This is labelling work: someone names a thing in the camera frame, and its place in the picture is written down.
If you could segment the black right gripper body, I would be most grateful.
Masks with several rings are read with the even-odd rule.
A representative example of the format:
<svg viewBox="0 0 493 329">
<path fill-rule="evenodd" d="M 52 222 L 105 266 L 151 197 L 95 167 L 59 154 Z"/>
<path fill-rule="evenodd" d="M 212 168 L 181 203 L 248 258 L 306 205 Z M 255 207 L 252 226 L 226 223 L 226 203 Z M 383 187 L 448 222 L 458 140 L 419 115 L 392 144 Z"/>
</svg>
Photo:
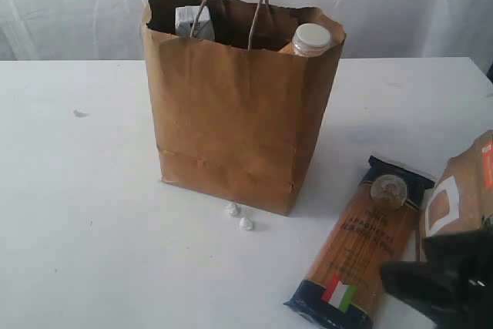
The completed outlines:
<svg viewBox="0 0 493 329">
<path fill-rule="evenodd" d="M 437 328 L 491 328 L 492 231 L 434 235 L 422 244 L 425 262 L 381 265 L 385 292 Z"/>
</svg>

